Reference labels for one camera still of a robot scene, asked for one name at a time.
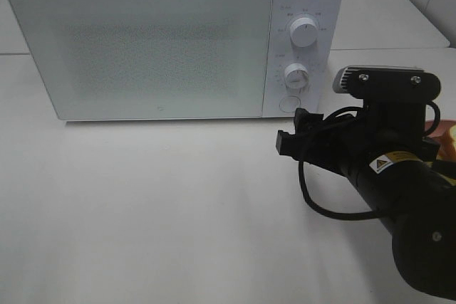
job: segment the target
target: microwave control panel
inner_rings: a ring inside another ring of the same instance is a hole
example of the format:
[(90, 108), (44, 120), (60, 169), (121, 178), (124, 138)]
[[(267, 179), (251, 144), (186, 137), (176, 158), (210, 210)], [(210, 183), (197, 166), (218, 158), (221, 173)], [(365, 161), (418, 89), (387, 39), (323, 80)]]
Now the microwave control panel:
[(272, 0), (263, 117), (317, 110), (341, 0)]

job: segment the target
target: screw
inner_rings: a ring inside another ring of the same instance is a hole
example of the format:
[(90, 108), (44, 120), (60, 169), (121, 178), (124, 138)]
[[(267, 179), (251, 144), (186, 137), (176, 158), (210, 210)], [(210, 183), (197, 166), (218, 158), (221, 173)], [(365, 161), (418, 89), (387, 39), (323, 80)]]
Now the screw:
[(359, 74), (358, 78), (359, 78), (359, 81), (366, 82), (369, 79), (369, 75), (368, 74)]
[(440, 240), (442, 240), (442, 234), (439, 231), (435, 231), (434, 233), (432, 233), (432, 239), (435, 242), (439, 242)]
[(421, 77), (420, 76), (412, 76), (410, 78), (410, 82), (413, 84), (413, 85), (419, 85), (421, 83)]

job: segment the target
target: microwave door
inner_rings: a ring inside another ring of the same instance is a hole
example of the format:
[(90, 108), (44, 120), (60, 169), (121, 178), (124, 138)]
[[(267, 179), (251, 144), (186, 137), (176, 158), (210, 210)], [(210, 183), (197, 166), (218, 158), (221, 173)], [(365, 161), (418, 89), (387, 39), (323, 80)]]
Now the microwave door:
[(10, 0), (62, 120), (261, 117), (271, 0)]

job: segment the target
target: white microwave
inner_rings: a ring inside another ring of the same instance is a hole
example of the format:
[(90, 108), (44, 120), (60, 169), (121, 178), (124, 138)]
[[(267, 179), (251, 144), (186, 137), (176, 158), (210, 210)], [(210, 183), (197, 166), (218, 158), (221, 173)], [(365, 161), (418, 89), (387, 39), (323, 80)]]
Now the white microwave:
[(9, 0), (58, 118), (314, 111), (341, 0)]

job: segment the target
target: black cable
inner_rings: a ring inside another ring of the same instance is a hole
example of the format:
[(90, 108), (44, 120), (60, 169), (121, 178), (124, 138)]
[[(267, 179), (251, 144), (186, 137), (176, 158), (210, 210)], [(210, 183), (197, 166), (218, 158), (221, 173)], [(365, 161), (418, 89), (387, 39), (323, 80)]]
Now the black cable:
[[(326, 120), (331, 120), (337, 117), (340, 114), (343, 114), (345, 112), (360, 112), (363, 108), (360, 107), (345, 107), (341, 108), (340, 110), (335, 111), (331, 115), (329, 115), (324, 121)], [(307, 155), (307, 150), (309, 149), (309, 145), (313, 138), (320, 133), (321, 131), (325, 130), (327, 127), (325, 127), (324, 124), (322, 126), (316, 128), (313, 130), (313, 132), (310, 134), (309, 138), (307, 139), (306, 143), (303, 145), (302, 151), (301, 151), (301, 160), (298, 163), (298, 174), (299, 174), (299, 185), (301, 186), (301, 191), (302, 195), (304, 198), (304, 201), (307, 203), (308, 206), (310, 206), (314, 211), (319, 213), (320, 215), (326, 216), (330, 219), (336, 219), (336, 220), (343, 220), (343, 221), (360, 221), (360, 220), (369, 220), (369, 219), (379, 219), (381, 217), (386, 217), (390, 216), (393, 214), (393, 211), (390, 209), (386, 210), (376, 210), (376, 211), (362, 211), (359, 213), (339, 213), (337, 211), (331, 211), (328, 209), (323, 208), (322, 206), (319, 206), (312, 198), (311, 195), (309, 194), (309, 190), (307, 189), (306, 185), (306, 178), (304, 176), (304, 160), (306, 159)]]
[(427, 105), (430, 106), (434, 110), (434, 122), (423, 133), (423, 135), (425, 137), (430, 135), (432, 132), (434, 132), (437, 129), (437, 126), (440, 124), (440, 108), (433, 101), (428, 102)]

